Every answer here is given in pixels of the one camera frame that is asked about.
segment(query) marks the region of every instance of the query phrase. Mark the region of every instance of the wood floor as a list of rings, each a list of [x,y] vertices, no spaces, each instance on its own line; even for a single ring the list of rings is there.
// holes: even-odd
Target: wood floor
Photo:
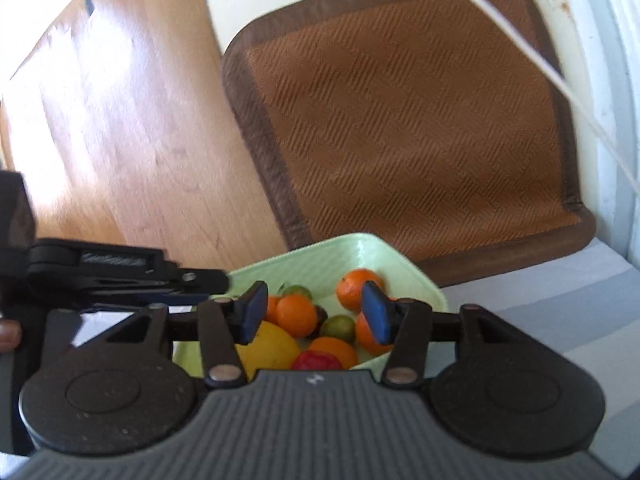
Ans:
[[[205,0],[73,0],[3,88],[41,237],[235,269],[285,247],[225,101]]]

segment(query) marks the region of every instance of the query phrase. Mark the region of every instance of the light green plastic bin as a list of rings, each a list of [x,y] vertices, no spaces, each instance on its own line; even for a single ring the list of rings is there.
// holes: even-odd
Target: light green plastic bin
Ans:
[[[347,272],[359,267],[382,276],[388,296],[415,298],[429,303],[434,310],[447,311],[447,300],[427,276],[380,238],[364,233],[332,238],[235,270],[230,274],[231,289],[226,296],[239,296],[258,280],[266,282],[270,294],[275,294],[283,283],[304,285],[311,290],[314,303],[322,306],[329,316],[354,317],[340,306],[335,286]],[[370,368],[378,378],[388,354],[372,358],[357,345],[356,349],[361,363],[356,368]],[[192,376],[202,376],[197,343],[178,343],[174,361]]]

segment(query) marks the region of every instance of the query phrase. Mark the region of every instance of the silver screw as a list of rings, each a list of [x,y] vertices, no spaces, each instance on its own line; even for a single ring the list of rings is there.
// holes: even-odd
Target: silver screw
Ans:
[[[209,377],[214,381],[235,381],[242,375],[242,370],[235,365],[216,365],[209,370]]]
[[[386,378],[393,384],[411,384],[417,380],[418,374],[411,368],[399,366],[390,368],[386,372]]]

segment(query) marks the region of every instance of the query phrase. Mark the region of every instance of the woven mat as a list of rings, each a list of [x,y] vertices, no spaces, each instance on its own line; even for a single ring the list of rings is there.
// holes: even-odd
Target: woven mat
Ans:
[[[558,64],[532,0],[489,1]],[[593,237],[568,105],[466,0],[304,0],[223,80],[291,249],[371,232],[444,286]]]

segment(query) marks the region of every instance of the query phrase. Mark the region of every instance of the white cord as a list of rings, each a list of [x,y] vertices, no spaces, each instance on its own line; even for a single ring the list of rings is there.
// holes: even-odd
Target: white cord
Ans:
[[[606,149],[609,151],[613,160],[616,162],[618,167],[623,171],[626,176],[626,179],[631,184],[635,194],[640,197],[640,182],[638,182],[626,164],[626,162],[622,159],[618,150],[616,149],[616,143],[613,139],[613,136],[605,129],[602,124],[593,116],[590,110],[580,101],[580,98],[574,93],[569,85],[566,83],[564,78],[556,72],[545,58],[540,56],[540,54],[525,40],[522,35],[517,31],[513,25],[507,20],[499,10],[497,10],[491,3],[487,0],[469,0],[473,3],[478,9],[482,10],[489,17],[489,19],[494,22],[501,31],[503,31],[507,37],[513,41],[515,46],[525,55],[527,58],[537,66],[540,71],[553,83],[553,85],[558,88],[559,91],[562,92],[569,102],[574,106],[576,110],[578,110],[581,115],[587,120],[589,123],[591,130],[595,134],[597,138],[599,138]]]

